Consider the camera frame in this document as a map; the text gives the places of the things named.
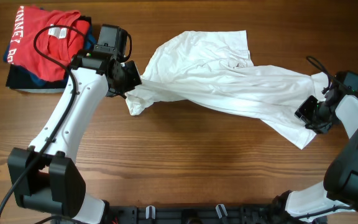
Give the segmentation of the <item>white t-shirt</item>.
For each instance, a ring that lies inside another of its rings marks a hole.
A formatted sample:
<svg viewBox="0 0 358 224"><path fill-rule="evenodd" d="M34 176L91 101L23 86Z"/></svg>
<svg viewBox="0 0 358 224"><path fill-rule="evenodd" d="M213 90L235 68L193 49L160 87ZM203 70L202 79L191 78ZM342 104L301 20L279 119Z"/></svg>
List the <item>white t-shirt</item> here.
<svg viewBox="0 0 358 224"><path fill-rule="evenodd" d="M206 108L257 118L303 149L315 133L295 116L309 97L322 99L328 79L274 65L255 66L247 33L185 31L158 47L126 95L131 115L156 102L189 100Z"/></svg>

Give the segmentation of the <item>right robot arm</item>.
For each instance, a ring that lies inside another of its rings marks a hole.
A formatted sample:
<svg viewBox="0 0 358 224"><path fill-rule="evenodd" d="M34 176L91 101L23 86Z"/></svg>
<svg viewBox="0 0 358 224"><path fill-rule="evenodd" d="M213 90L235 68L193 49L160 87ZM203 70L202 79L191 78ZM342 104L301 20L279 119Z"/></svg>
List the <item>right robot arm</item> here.
<svg viewBox="0 0 358 224"><path fill-rule="evenodd" d="M358 212L358 74L337 72L323 90L324 101L310 96L295 116L316 134L341 123L349 142L328 167L322 182L287 191L268 206L268 223L313 223L337 212Z"/></svg>

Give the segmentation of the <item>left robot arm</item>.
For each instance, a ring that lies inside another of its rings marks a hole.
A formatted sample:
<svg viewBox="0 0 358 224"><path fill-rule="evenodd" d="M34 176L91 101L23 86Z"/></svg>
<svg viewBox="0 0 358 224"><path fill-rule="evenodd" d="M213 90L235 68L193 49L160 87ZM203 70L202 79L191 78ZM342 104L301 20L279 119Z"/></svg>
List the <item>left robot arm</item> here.
<svg viewBox="0 0 358 224"><path fill-rule="evenodd" d="M93 48L79 50L63 67L68 82L51 117L26 149L14 148L7 159L12 186L6 195L19 207L55 222L116 223L109 203L87 193L75 161L100 101L141 84L131 53L131 35L104 24Z"/></svg>

